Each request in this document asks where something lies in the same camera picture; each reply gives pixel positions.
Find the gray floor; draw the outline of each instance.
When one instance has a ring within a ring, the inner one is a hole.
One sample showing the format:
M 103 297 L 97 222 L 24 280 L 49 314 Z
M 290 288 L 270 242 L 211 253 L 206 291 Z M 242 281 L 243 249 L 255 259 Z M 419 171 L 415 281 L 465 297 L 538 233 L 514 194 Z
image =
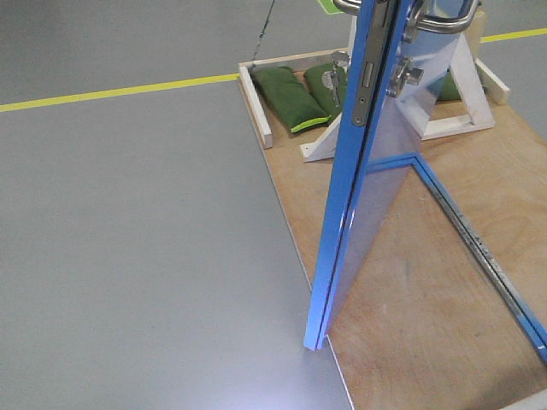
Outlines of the gray floor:
M 0 103 L 235 73 L 270 3 L 0 0 Z M 260 57 L 344 47 L 349 21 L 316 0 L 278 0 Z
M 3 115 L 2 410 L 350 408 L 237 95 Z
M 484 0 L 485 35 L 547 27 L 545 0 Z M 509 104 L 547 140 L 547 36 L 482 44 L 479 58 L 511 89 Z
M 269 3 L 0 0 L 0 103 L 233 73 Z M 486 0 L 488 33 L 544 26 L 518 3 Z M 261 56 L 345 46 L 348 23 L 278 0 Z M 545 37 L 518 41 L 483 59 L 526 114 Z M 350 408 L 303 349 L 308 286 L 235 83 L 4 113 L 0 138 L 2 410 Z

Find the lever handle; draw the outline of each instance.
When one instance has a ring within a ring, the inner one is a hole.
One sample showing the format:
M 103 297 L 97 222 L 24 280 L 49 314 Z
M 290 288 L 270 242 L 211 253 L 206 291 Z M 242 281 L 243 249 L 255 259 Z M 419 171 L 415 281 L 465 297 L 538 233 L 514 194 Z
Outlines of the lever handle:
M 348 15 L 359 15 L 362 0 L 333 0 L 334 5 Z M 437 34 L 456 34 L 471 25 L 479 0 L 465 0 L 457 17 L 438 17 L 422 15 L 417 21 L 417 28 L 425 32 Z
M 418 30 L 437 34 L 456 34 L 468 28 L 473 22 L 479 0 L 465 0 L 457 17 L 438 17 L 423 15 L 417 22 Z

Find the wooden platform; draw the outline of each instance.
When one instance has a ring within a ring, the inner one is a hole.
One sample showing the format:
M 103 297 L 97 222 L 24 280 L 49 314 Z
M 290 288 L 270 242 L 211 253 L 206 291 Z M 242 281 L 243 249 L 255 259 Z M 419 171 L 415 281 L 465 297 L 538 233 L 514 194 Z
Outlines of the wooden platform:
M 437 117 L 458 114 L 457 103 Z M 491 130 L 422 154 L 547 323 L 547 144 L 509 106 Z M 267 113 L 265 150 L 305 272 L 313 278 L 331 161 L 304 164 Z M 331 331 L 357 410 L 493 410 L 547 387 L 547 370 L 438 204 L 411 172 Z

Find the yellow tape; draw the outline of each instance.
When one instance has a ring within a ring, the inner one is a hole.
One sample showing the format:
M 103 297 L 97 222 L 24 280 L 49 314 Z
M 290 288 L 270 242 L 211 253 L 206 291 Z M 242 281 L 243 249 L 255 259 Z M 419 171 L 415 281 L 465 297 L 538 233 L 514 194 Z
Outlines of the yellow tape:
M 483 37 L 480 40 L 480 42 L 492 43 L 494 41 L 514 40 L 515 38 L 542 36 L 544 34 L 547 34 L 547 28 L 538 28 L 536 30 L 525 30 L 523 32 L 506 32 L 505 34 L 496 34 L 495 36 Z
M 237 73 L 215 75 L 213 77 L 202 77 L 199 79 L 182 79 L 179 81 L 172 81 L 169 83 L 138 85 L 135 87 L 118 88 L 114 90 L 93 91 L 93 92 L 86 92 L 83 94 L 74 94 L 72 96 L 43 98 L 40 100 L 32 100 L 32 101 L 25 101 L 25 102 L 14 102 L 11 104 L 0 105 L 0 113 L 5 113 L 7 111 L 16 111 L 18 109 L 46 107 L 49 105 L 76 103 L 79 101 L 97 100 L 100 98 L 128 96 L 131 94 L 141 94 L 144 92 L 165 91 L 165 90 L 172 90 L 176 88 L 192 87 L 194 85 L 220 83 L 223 81 L 234 81 L 235 79 L 238 79 L 238 78 L 239 78 L 239 74 Z

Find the green object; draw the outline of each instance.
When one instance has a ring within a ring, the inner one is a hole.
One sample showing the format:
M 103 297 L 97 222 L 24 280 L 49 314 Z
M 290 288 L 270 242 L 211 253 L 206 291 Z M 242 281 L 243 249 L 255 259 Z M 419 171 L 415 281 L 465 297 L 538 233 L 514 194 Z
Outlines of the green object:
M 328 15 L 337 15 L 338 13 L 342 13 L 332 2 L 332 0 L 317 0 L 323 10 L 325 10 L 325 13 Z
M 342 106 L 344 105 L 345 93 L 348 90 L 348 79 L 343 68 L 339 67 L 338 78 L 340 84 L 338 86 L 338 97 L 340 98 L 340 106 L 337 107 L 334 104 L 334 99 L 332 98 L 332 92 L 323 85 L 321 77 L 326 71 L 332 70 L 332 64 L 322 64 L 320 66 L 312 67 L 306 73 L 304 73 L 304 78 L 308 81 L 308 86 L 311 91 L 311 95 L 314 96 L 315 100 L 319 103 L 321 108 L 329 115 L 329 121 L 331 122 L 338 117 L 342 112 Z
M 440 81 L 443 81 L 444 83 L 437 101 L 458 101 L 462 99 L 450 71 Z
M 270 107 L 291 132 L 300 132 L 328 122 L 328 114 L 290 68 L 265 68 L 254 72 L 252 77 Z

